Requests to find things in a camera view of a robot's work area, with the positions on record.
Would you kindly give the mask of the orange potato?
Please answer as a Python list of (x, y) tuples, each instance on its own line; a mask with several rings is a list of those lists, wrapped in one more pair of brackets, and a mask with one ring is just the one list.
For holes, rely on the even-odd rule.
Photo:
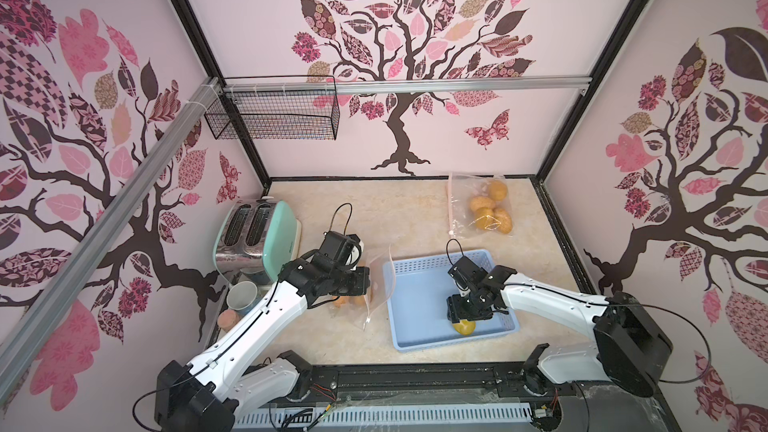
[(489, 208), (493, 210), (496, 207), (496, 202), (487, 196), (475, 196), (469, 201), (470, 210), (475, 213), (480, 209)]
[(498, 220), (494, 211), (490, 207), (481, 207), (474, 212), (474, 226), (478, 230), (495, 230), (498, 227)]
[(506, 183), (502, 180), (490, 180), (487, 186), (488, 197), (495, 202), (501, 202), (508, 197), (509, 191)]
[(348, 298), (348, 304), (352, 307), (358, 308), (358, 309), (364, 309), (369, 307), (369, 296), (363, 295), (363, 296), (350, 296)]
[(503, 208), (495, 208), (493, 216), (497, 222), (495, 230), (501, 234), (509, 234), (513, 230), (510, 214)]
[(349, 303), (349, 297), (348, 296), (340, 296), (336, 301), (333, 302), (333, 305), (335, 307), (341, 307), (345, 304)]

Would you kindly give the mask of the yellow green potato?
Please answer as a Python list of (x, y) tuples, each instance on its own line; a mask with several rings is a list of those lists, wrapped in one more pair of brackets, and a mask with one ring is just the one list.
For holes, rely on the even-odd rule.
[(471, 336), (476, 330), (474, 321), (460, 320), (452, 324), (453, 329), (462, 336)]

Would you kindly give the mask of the clear zipper bag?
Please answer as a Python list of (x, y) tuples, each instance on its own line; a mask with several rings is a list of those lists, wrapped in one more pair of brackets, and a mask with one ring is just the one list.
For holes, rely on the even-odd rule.
[(331, 304), (331, 316), (339, 317), (362, 331), (371, 328), (374, 313), (391, 298), (395, 290), (396, 273), (394, 270), (391, 247), (366, 249), (358, 262), (357, 269), (367, 268), (370, 285), (364, 295), (369, 296), (369, 307), (358, 309), (345, 304), (335, 307)]
[(514, 222), (510, 192), (503, 176), (451, 173), (446, 193), (451, 238), (464, 239), (483, 233), (507, 236), (512, 233)]

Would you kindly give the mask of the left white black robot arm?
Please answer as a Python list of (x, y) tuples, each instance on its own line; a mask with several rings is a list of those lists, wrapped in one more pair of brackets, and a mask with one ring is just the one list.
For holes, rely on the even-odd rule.
[(363, 296), (370, 270), (360, 265), (356, 234), (328, 231), (321, 246), (286, 263), (277, 281), (232, 330), (187, 364), (169, 362), (150, 391), (154, 431), (230, 431), (242, 416), (274, 399), (308, 393), (311, 365), (283, 353), (256, 359), (295, 319), (343, 296)]

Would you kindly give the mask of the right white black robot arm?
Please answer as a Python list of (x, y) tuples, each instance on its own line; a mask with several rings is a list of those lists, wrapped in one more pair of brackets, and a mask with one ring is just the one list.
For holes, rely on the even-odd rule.
[(522, 367), (531, 394), (543, 396), (556, 385), (582, 381), (609, 382), (643, 398), (656, 393), (673, 344), (650, 316), (650, 306), (624, 292), (605, 297), (547, 285), (510, 267), (487, 271), (465, 255), (450, 264), (448, 274), (458, 288), (447, 300), (452, 323), (522, 311), (585, 337), (580, 344), (544, 343), (534, 349)]

